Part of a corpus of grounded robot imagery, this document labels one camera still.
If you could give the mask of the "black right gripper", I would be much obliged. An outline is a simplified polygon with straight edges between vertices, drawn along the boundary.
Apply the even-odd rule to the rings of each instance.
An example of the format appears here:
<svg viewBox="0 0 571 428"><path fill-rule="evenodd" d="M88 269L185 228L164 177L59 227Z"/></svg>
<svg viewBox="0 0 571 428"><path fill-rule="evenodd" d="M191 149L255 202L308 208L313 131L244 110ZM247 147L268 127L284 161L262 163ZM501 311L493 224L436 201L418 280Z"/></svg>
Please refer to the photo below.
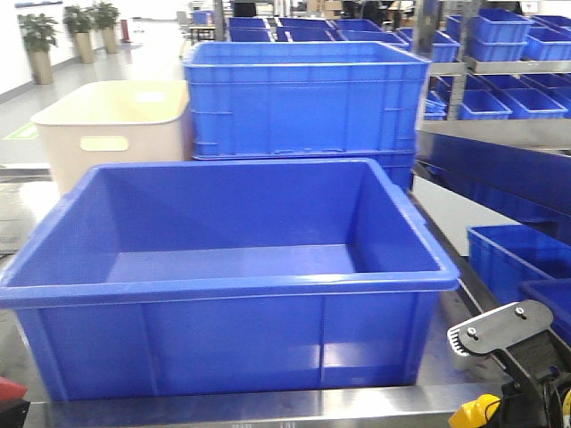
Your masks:
<svg viewBox="0 0 571 428"><path fill-rule="evenodd" d="M551 329L494 352L511 377L501 387L494 427L563 427L570 347Z"/></svg>

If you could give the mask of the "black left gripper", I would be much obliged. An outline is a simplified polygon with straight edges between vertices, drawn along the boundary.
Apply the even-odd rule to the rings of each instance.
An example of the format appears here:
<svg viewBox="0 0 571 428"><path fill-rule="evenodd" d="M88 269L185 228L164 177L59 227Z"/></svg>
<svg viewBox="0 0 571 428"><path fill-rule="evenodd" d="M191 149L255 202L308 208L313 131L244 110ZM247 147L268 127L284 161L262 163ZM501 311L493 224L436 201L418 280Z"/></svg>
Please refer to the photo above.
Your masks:
<svg viewBox="0 0 571 428"><path fill-rule="evenodd" d="M24 399L1 401L0 427L22 428L25 424L30 403Z"/></svg>

